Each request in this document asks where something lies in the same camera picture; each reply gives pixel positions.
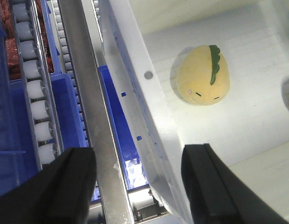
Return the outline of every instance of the yellow plush toy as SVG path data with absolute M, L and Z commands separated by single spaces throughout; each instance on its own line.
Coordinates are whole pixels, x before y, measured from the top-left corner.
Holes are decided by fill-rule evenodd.
M 191 104 L 212 105 L 229 91 L 227 62 L 216 45 L 202 45 L 192 50 L 176 77 L 182 97 Z

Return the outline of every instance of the blue bin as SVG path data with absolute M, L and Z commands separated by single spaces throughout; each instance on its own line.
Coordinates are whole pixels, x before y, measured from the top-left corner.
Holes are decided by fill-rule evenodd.
M 55 45 L 55 38 L 53 36 L 53 31 L 52 31 L 52 27 L 54 26 L 51 26 L 51 21 L 49 17 L 49 14 L 51 12 L 45 0 L 40 0 L 40 3 L 42 7 L 42 12 L 43 12 L 43 20 L 45 24 L 47 39 L 48 39 L 49 51 L 50 51 L 52 64 L 54 68 L 54 72 L 52 74 L 53 75 L 60 74 L 62 72 L 62 69 L 61 69 L 61 63 L 59 60 L 59 53 Z
M 26 180 L 0 25 L 0 195 Z
M 114 136 L 120 153 L 120 159 L 124 170 L 126 186 L 128 190 L 142 187 L 148 184 L 145 171 L 133 142 L 124 112 L 117 96 L 106 65 L 99 67 L 104 82 L 104 91 L 107 95 L 107 107 L 113 127 Z
M 86 147 L 87 142 L 83 124 L 78 113 L 75 91 L 70 76 L 62 73 L 52 75 L 50 78 L 65 149 L 69 147 Z M 11 86 L 14 107 L 17 108 L 17 125 L 18 129 L 21 130 L 20 145 L 21 148 L 26 150 L 23 155 L 25 170 L 28 178 L 30 178 L 37 173 L 37 166 L 22 81 L 13 81 Z

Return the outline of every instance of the meat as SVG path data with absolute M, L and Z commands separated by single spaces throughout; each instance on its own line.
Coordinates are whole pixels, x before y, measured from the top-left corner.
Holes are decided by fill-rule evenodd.
M 51 59 L 51 55 L 49 51 L 49 44 L 48 44 L 45 24 L 43 20 L 41 3 L 40 3 L 40 0 L 35 0 L 35 1 L 37 5 L 37 13 L 38 13 L 38 19 L 39 19 L 39 24 L 41 28 L 42 41 L 43 41 L 46 60 L 48 64 L 48 71 L 49 73 L 53 73 L 54 68 L 53 68 L 52 59 Z M 19 67 L 17 47 L 15 43 L 12 17 L 11 17 L 11 12 L 10 12 L 9 7 L 10 7 L 9 0 L 0 0 L 0 14 L 1 14 L 1 20 L 2 20 L 2 27 L 7 34 L 7 37 L 5 38 L 5 43 L 6 43 L 9 75 L 10 75 L 10 79 L 14 80 L 14 79 L 21 78 L 21 72 L 20 72 L 20 67 Z

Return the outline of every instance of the green leaf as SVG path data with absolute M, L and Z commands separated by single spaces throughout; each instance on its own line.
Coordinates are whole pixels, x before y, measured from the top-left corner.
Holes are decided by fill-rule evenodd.
M 211 82 L 210 85 L 213 85 L 216 81 L 216 74 L 218 73 L 220 66 L 218 65 L 218 62 L 220 60 L 220 49 L 217 47 L 217 45 L 209 45 L 211 50 L 211 58 L 212 58 L 212 76 L 211 76 Z

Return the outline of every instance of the metal edge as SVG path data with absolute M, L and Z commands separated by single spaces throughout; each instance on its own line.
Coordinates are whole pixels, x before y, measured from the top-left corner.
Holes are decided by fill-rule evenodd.
M 103 81 L 97 70 L 82 3 L 60 0 L 59 7 L 89 141 L 96 154 L 97 180 L 106 223 L 133 224 L 134 218 L 106 108 L 106 96 L 103 94 Z

